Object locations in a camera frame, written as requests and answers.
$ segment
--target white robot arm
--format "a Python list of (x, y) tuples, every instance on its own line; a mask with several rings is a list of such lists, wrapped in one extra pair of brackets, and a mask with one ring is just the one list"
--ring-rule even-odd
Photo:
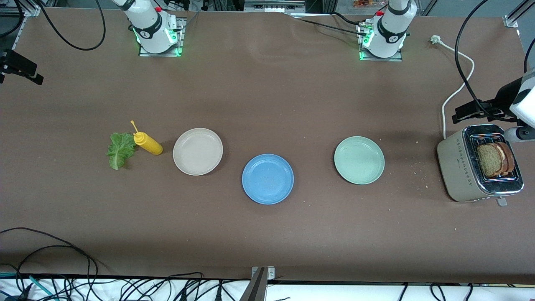
[(525, 125), (505, 131), (505, 138), (510, 142), (535, 141), (535, 68), (522, 77), (521, 83), (509, 109)]
[(177, 43), (173, 30), (177, 18), (159, 7), (153, 7), (150, 0), (112, 0), (125, 12), (134, 27), (139, 44), (153, 54), (167, 51)]
[(415, 15), (414, 0), (388, 1), (385, 14), (366, 20), (367, 23), (372, 24), (372, 32), (370, 37), (364, 40), (362, 46), (380, 58), (395, 55), (403, 47), (403, 40), (407, 37), (407, 28)]
[(535, 68), (526, 72), (521, 78), (503, 86), (496, 97), (481, 102), (481, 106), (491, 114), (488, 116), (480, 107), (471, 101), (455, 109), (453, 123), (470, 118), (510, 117), (517, 126), (507, 129), (504, 133), (509, 142), (535, 141)]

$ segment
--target green plate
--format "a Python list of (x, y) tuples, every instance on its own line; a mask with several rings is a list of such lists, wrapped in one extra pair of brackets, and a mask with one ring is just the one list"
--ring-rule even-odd
[(338, 144), (334, 152), (334, 165), (338, 173), (353, 184), (370, 184), (385, 169), (385, 156), (381, 148), (366, 137), (349, 137)]

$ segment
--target table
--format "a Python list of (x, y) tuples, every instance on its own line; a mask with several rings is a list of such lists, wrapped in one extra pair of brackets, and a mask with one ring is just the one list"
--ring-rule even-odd
[[(97, 11), (49, 10), (76, 45), (100, 38)], [(440, 106), (461, 79), (453, 54), (428, 40), (438, 34), (453, 45), (462, 19), (415, 18), (403, 62), (385, 63), (359, 61), (351, 34), (280, 13), (201, 12), (181, 58), (141, 58), (124, 13), (105, 17), (106, 40), (90, 52), (63, 43), (43, 16), (22, 33), (17, 51), (39, 65), (44, 84), (8, 76), (0, 90), (0, 228), (67, 239), (112, 275), (240, 278), (266, 265), (282, 280), (535, 280), (532, 144), (514, 145), (525, 189), (506, 208), (456, 203), (441, 179)], [(522, 75), (517, 32), (499, 18), (470, 21), (461, 51), (477, 63), (470, 81), (481, 99)], [(460, 93), (447, 116), (469, 100)], [(140, 149), (112, 170), (109, 135), (131, 131), (131, 119), (164, 153)], [(478, 122), (448, 118), (448, 133)], [(200, 177), (172, 159), (178, 136), (195, 127), (214, 130), (225, 149)], [(383, 176), (370, 185), (335, 170), (336, 145), (350, 136), (385, 154)], [(243, 167), (262, 153), (281, 155), (295, 173), (293, 192), (274, 206), (241, 187)], [(8, 261), (51, 243), (22, 232), (0, 239)], [(24, 269), (84, 274), (86, 263), (51, 250)]]

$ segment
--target toast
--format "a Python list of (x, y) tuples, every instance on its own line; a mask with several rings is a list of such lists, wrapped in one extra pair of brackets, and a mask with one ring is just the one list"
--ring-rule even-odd
[(503, 142), (477, 147), (483, 174), (488, 178), (506, 176), (515, 169), (515, 159), (509, 146)]

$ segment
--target black wire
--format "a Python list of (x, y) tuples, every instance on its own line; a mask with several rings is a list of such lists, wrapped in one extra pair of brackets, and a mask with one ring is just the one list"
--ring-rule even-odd
[[(125, 294), (126, 294), (126, 292), (127, 292), (132, 286), (134, 287), (134, 289), (133, 289), (130, 293), (128, 293), (128, 295), (126, 295), (126, 297), (124, 298), (124, 300), (128, 300), (128, 298), (130, 297), (130, 295), (133, 294), (135, 291), (141, 292), (141, 291), (139, 290), (139, 288), (140, 288), (142, 285), (144, 285), (144, 284), (148, 283), (149, 281), (151, 281), (151, 279), (145, 280), (143, 283), (141, 283), (140, 285), (138, 285), (138, 286), (136, 287), (135, 284), (137, 284), (138, 282), (141, 282), (141, 281), (143, 281), (143, 280), (138, 280), (138, 281), (134, 282), (134, 284), (132, 284), (128, 289), (126, 289)], [(119, 296), (119, 301), (122, 301), (122, 300), (123, 300), (123, 295)]]
[[(436, 286), (436, 287), (439, 289), (440, 294), (442, 295), (442, 300), (440, 300), (440, 299), (434, 294), (433, 286)], [(436, 284), (436, 283), (431, 283), (431, 286), (429, 287), (429, 289), (431, 290), (431, 294), (433, 295), (433, 297), (434, 297), (437, 301), (446, 301), (446, 296), (444, 296), (444, 292), (442, 291), (442, 288), (440, 287), (440, 285), (438, 285), (438, 284)]]
[(459, 74), (461, 75), (461, 78), (463, 79), (464, 84), (466, 85), (468, 92), (472, 96), (473, 100), (475, 101), (475, 103), (479, 107), (479, 109), (485, 114), (485, 116), (487, 116), (489, 118), (492, 118), (492, 119), (499, 120), (499, 121), (514, 122), (514, 121), (516, 121), (516, 118), (502, 118), (502, 117), (498, 117), (498, 116), (493, 116), (485, 108), (483, 108), (483, 105), (481, 104), (481, 102), (477, 98), (476, 94), (473, 92), (472, 87), (468, 83), (467, 77), (464, 75), (464, 72), (463, 72), (463, 70), (461, 68), (461, 63), (459, 63), (459, 42), (461, 40), (461, 35), (462, 35), (463, 31), (464, 31), (464, 28), (465, 28), (466, 24), (468, 23), (468, 21), (470, 20), (470, 18), (472, 17), (472, 15), (483, 4), (485, 4), (487, 1), (488, 0), (483, 0), (478, 5), (476, 5), (476, 7), (468, 14), (468, 16), (464, 20), (463, 24), (461, 25), (461, 29), (459, 29), (459, 33), (457, 34), (457, 40), (455, 41), (455, 51), (454, 51), (454, 53), (455, 53), (455, 65), (457, 66), (457, 70), (459, 71)]
[(209, 291), (213, 290), (214, 288), (220, 286), (220, 285), (223, 285), (223, 284), (227, 284), (227, 283), (230, 283), (230, 282), (234, 282), (234, 281), (240, 281), (241, 279), (235, 279), (235, 280), (228, 280), (222, 284), (217, 284), (217, 285), (214, 285), (213, 287), (209, 288), (207, 291), (203, 292), (202, 294), (198, 295), (195, 299), (193, 299), (193, 301), (198, 301), (202, 296), (204, 296), (206, 293), (208, 293)]
[(19, 11), (19, 20), (17, 21), (17, 24), (12, 29), (6, 31), (3, 34), (0, 34), (0, 39), (16, 31), (17, 28), (19, 28), (20, 25), (22, 25), (22, 22), (24, 21), (24, 13), (22, 12), (22, 6), (20, 6), (19, 0), (15, 0), (15, 5), (17, 6), (17, 10)]
[[(388, 4), (386, 4), (385, 6), (379, 8), (377, 11), (381, 11), (381, 10), (383, 10), (387, 5), (388, 5)], [(360, 21), (351, 21), (351, 20), (349, 20), (348, 18), (346, 18), (343, 14), (338, 13), (338, 12), (335, 12), (335, 11), (330, 12), (329, 14), (336, 15), (336, 16), (340, 17), (342, 20), (344, 20), (345, 22), (347, 22), (347, 23), (349, 23), (349, 24), (352, 24), (352, 25), (358, 25), (360, 22), (364, 22), (364, 21), (366, 21), (366, 19), (364, 19), (364, 20), (360, 20)]]
[(408, 282), (405, 282), (405, 287), (403, 287), (403, 290), (401, 291), (401, 294), (400, 294), (400, 297), (398, 299), (398, 301), (401, 301), (403, 300), (403, 296), (405, 295), (405, 291), (407, 290), (407, 288), (409, 287), (409, 283)]
[[(70, 292), (71, 292), (72, 290), (77, 290), (77, 288), (79, 288), (79, 287), (88, 285), (87, 283), (81, 283), (81, 284), (78, 284), (78, 285), (74, 286), (74, 283), (76, 282), (77, 279), (69, 280), (65, 275), (62, 275), (62, 274), (46, 274), (46, 275), (47, 275), (47, 276), (50, 276), (50, 277), (52, 277), (52, 276), (59, 276), (59, 277), (64, 278), (64, 281), (63, 281), (63, 282), (64, 282), (64, 288), (63, 288), (61, 291), (57, 292), (57, 293), (55, 294), (55, 296), (60, 296), (61, 294), (65, 294), (65, 295), (67, 296), (67, 298), (70, 299), (70, 296), (71, 296), (71, 295), (70, 295)], [(112, 281), (106, 281), (106, 282), (95, 282), (95, 283), (93, 283), (93, 285), (94, 285), (94, 284), (108, 284), (108, 283), (112, 283), (112, 282), (115, 282), (115, 281), (121, 281), (121, 280), (122, 280), (122, 281), (127, 281), (127, 280), (124, 280), (124, 279), (114, 279), (114, 280), (112, 280)]]
[(12, 265), (12, 264), (0, 264), (0, 266), (9, 266), (11, 268), (13, 268), (15, 270), (15, 283), (17, 284), (17, 288), (19, 289), (20, 292), (23, 292), (24, 291), (24, 280), (22, 280), (22, 275), (20, 275), (20, 271), (19, 269)]
[(58, 29), (56, 28), (56, 26), (54, 25), (54, 23), (52, 23), (52, 20), (50, 20), (50, 17), (48, 16), (48, 13), (46, 10), (44, 10), (44, 5), (41, 3), (41, 0), (37, 0), (35, 1), (35, 3), (37, 3), (37, 5), (41, 8), (41, 10), (43, 11), (43, 14), (44, 14), (44, 17), (47, 19), (48, 23), (50, 24), (50, 26), (52, 27), (52, 29), (54, 29), (54, 31), (56, 32), (56, 34), (65, 42), (67, 43), (67, 45), (71, 46), (72, 48), (74, 49), (78, 49), (78, 50), (82, 50), (82, 51), (90, 51), (90, 50), (95, 50), (97, 49), (100, 45), (102, 45), (102, 43), (104, 42), (104, 39), (106, 38), (106, 21), (104, 20), (104, 13), (102, 12), (102, 7), (100, 6), (100, 3), (98, 2), (98, 0), (95, 0), (95, 2), (97, 3), (97, 6), (98, 6), (98, 12), (100, 13), (101, 15), (101, 18), (102, 18), (102, 38), (100, 40), (100, 42), (93, 46), (93, 47), (89, 47), (89, 48), (82, 48), (82, 47), (78, 47), (74, 44), (72, 44), (71, 42), (67, 41), (67, 39), (65, 39), (61, 33), (59, 33)]
[(229, 296), (230, 299), (232, 299), (232, 301), (236, 301), (236, 299), (234, 299), (234, 297), (232, 297), (232, 295), (225, 289), (225, 287), (223, 286), (223, 284), (221, 284), (221, 288), (223, 289), (223, 291), (225, 292), (225, 294), (227, 294), (227, 296)]
[(468, 295), (464, 298), (464, 301), (468, 301), (468, 299), (470, 299), (470, 296), (472, 295), (472, 291), (473, 291), (472, 283), (468, 283), (468, 286), (470, 286), (470, 290), (468, 291)]
[(344, 15), (341, 14), (341, 13), (333, 11), (333, 12), (330, 12), (329, 14), (334, 14), (334, 15), (340, 17), (340, 19), (344, 20), (345, 22), (347, 22), (349, 24), (358, 25), (358, 22), (349, 20), (348, 18), (344, 17)]
[[(96, 276), (98, 275), (98, 264), (96, 262), (96, 260), (91, 257), (90, 255), (88, 255), (84, 250), (78, 248), (77, 246), (75, 246), (74, 244), (64, 240), (64, 239), (61, 239), (57, 236), (54, 236), (52, 234), (49, 234), (49, 233), (46, 233), (44, 231), (39, 231), (39, 230), (35, 230), (35, 229), (32, 229), (32, 228), (27, 228), (27, 227), (15, 227), (15, 228), (10, 228), (10, 229), (6, 229), (6, 230), (2, 230), (0, 231), (0, 234), (4, 234), (4, 233), (7, 233), (7, 232), (10, 232), (10, 231), (14, 231), (14, 230), (26, 230), (26, 231), (30, 231), (30, 232), (34, 232), (34, 233), (38, 233), (38, 234), (42, 234), (42, 235), (45, 235), (45, 236), (48, 236), (50, 238), (53, 238), (55, 240), (58, 240), (62, 243), (65, 243), (67, 244), (68, 246), (59, 246), (59, 245), (54, 245), (54, 246), (46, 246), (46, 247), (42, 247), (42, 248), (39, 248), (37, 249), (36, 251), (30, 253), (30, 255), (26, 256), (25, 259), (23, 259), (20, 263), (19, 263), (19, 266), (18, 266), (18, 270), (20, 271), (21, 267), (22, 267), (22, 264), (24, 264), (24, 262), (26, 260), (28, 260), (28, 258), (39, 252), (39, 251), (42, 251), (42, 250), (45, 250), (45, 249), (48, 249), (50, 247), (70, 247), (71, 249), (74, 249), (75, 251), (77, 251), (78, 253), (80, 253), (82, 256), (86, 257), (87, 258), (87, 262), (88, 262), (88, 265), (87, 265), (87, 283), (89, 285), (89, 290), (87, 292), (87, 297), (85, 299), (85, 301), (89, 301), (89, 294), (92, 292), (95, 296), (97, 296), (97, 294), (95, 293), (95, 291), (93, 290), (93, 283), (96, 281)], [(93, 265), (95, 266), (95, 274), (93, 275), (93, 281), (91, 281), (91, 263), (93, 263)]]
[(182, 288), (182, 290), (180, 290), (180, 292), (175, 296), (175, 298), (173, 299), (173, 301), (177, 301), (178, 298), (179, 298), (180, 296), (182, 296), (182, 295), (184, 295), (184, 297), (187, 298), (187, 296), (188, 296), (190, 293), (192, 293), (192, 292), (195, 290), (195, 288), (193, 288), (193, 290), (192, 290), (190, 293), (187, 293), (187, 290), (188, 290), (189, 288), (193, 287), (196, 283), (198, 283), (198, 286), (200, 286), (200, 285), (203, 285), (203, 284), (205, 284), (205, 283), (208, 282), (208, 280), (206, 280), (205, 282), (201, 283), (201, 280), (202, 280), (202, 279), (195, 279), (195, 280), (193, 280), (191, 283), (190, 283), (191, 280), (188, 280), (188, 281), (186, 282), (186, 284), (184, 285), (184, 288)]
[(365, 33), (362, 33), (362, 32), (349, 31), (349, 30), (347, 30), (347, 29), (338, 28), (338, 27), (334, 27), (334, 26), (326, 25), (326, 24), (321, 24), (321, 23), (314, 22), (314, 21), (303, 20), (303, 19), (299, 19), (299, 20), (301, 20), (301, 21), (303, 21), (303, 22), (307, 22), (307, 23), (311, 23), (311, 24), (316, 24), (316, 25), (319, 25), (319, 26), (327, 27), (327, 28), (336, 29), (337, 31), (353, 33), (353, 34), (356, 34), (356, 35), (366, 35)]
[(524, 57), (524, 73), (528, 71), (528, 58), (530, 57), (530, 52), (531, 52), (531, 48), (533, 48), (533, 44), (535, 44), (535, 39), (531, 41), (531, 44), (528, 47), (528, 50), (526, 51), (526, 56)]
[(186, 291), (184, 292), (184, 293), (186, 293), (186, 298), (187, 298), (189, 295), (191, 295), (195, 290), (197, 290), (197, 295), (196, 295), (195, 299), (199, 298), (198, 291), (199, 291), (200, 287), (201, 287), (202, 285), (206, 284), (206, 283), (209, 282), (209, 281), (210, 281), (210, 280), (206, 280), (206, 281), (202, 282), (201, 280), (198, 280), (198, 284), (197, 284), (197, 286), (194, 287), (190, 292), (187, 292), (187, 289), (186, 289)]

